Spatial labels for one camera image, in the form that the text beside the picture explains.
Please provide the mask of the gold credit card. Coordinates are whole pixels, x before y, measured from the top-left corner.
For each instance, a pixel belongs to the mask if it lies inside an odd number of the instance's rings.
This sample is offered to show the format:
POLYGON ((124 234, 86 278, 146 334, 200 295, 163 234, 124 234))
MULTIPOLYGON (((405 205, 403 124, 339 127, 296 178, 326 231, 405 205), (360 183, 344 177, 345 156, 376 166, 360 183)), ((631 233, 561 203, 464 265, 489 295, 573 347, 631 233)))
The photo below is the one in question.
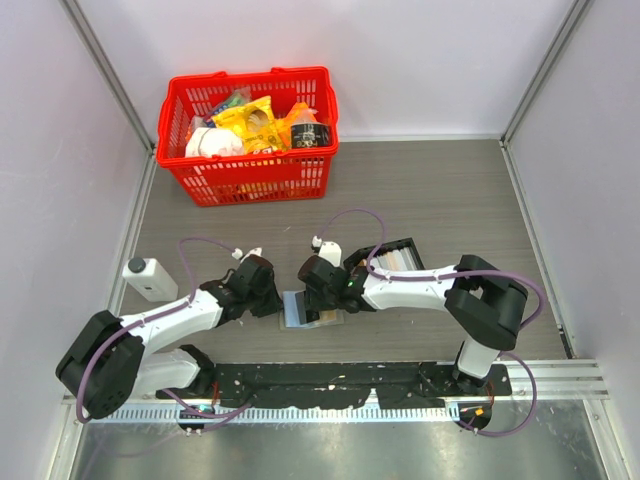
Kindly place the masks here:
POLYGON ((319 320, 324 323, 335 322, 338 320, 337 312, 335 310, 321 311, 319 315, 319 320))

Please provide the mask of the black card box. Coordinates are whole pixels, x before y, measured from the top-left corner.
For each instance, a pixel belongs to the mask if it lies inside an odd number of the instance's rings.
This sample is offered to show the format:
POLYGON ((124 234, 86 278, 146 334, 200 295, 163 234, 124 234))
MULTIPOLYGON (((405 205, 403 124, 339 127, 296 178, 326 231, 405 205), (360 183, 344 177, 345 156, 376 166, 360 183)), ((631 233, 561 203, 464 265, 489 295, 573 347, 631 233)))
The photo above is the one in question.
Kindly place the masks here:
MULTIPOLYGON (((373 256, 373 258, 379 253, 384 253, 386 251, 389 251, 391 249, 395 249, 395 248, 402 248, 408 246, 413 250, 413 255, 414 258, 416 260, 416 263, 418 264, 418 266, 420 267, 419 270, 424 270, 424 264, 421 260, 421 257, 419 255, 419 252, 417 250, 417 247, 415 245, 414 240, 409 237, 409 238, 405 238, 405 239, 400 239, 400 240, 395 240, 395 241, 389 241, 386 243, 383 243, 380 248, 376 251, 375 255, 373 256)), ((343 266, 346 270, 351 271, 353 270, 356 266, 365 266, 367 263, 367 258, 369 256, 369 254, 374 250, 374 247, 366 247, 366 248, 361 248, 358 249, 356 252, 354 252, 353 254, 351 254, 350 256, 348 256, 344 261, 343 261, 343 266)))

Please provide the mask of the grey leather card holder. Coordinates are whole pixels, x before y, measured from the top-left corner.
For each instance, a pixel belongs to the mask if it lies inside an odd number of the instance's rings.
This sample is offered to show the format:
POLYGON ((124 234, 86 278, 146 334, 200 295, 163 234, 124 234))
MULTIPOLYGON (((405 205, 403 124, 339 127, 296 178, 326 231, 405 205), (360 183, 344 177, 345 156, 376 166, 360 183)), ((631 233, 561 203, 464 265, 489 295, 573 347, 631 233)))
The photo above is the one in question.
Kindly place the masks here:
POLYGON ((344 323, 342 311, 335 310, 338 320, 324 323, 320 320, 306 324, 304 320, 303 294, 304 291, 284 291, 282 293, 283 310, 280 312, 279 322, 281 330, 308 330, 313 328, 341 325, 344 323))

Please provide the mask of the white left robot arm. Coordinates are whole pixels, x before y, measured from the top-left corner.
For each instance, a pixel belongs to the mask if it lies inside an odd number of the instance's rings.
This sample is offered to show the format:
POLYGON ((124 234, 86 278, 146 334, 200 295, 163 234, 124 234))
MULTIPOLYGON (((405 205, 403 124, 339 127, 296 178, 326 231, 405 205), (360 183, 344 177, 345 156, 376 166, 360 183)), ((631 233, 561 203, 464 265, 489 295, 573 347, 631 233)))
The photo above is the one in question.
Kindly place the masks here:
POLYGON ((240 318, 281 311, 273 265, 253 252, 226 280, 201 284, 191 296, 147 312, 94 314, 58 363, 55 375, 80 413, 105 418, 145 394, 203 398, 214 392, 215 365, 179 340, 240 318))

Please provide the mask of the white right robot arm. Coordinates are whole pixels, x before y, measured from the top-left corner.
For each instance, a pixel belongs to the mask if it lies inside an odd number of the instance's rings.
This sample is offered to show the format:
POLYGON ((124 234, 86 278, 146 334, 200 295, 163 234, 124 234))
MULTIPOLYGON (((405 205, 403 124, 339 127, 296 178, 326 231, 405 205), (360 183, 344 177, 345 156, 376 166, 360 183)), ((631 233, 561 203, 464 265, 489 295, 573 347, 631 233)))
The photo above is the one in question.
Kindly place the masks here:
POLYGON ((413 308, 446 312, 466 332, 451 371, 457 391, 472 395, 488 382, 493 362, 516 346, 528 292, 483 259, 464 255, 435 270, 348 271, 314 255, 300 268, 305 312, 350 314, 413 308))

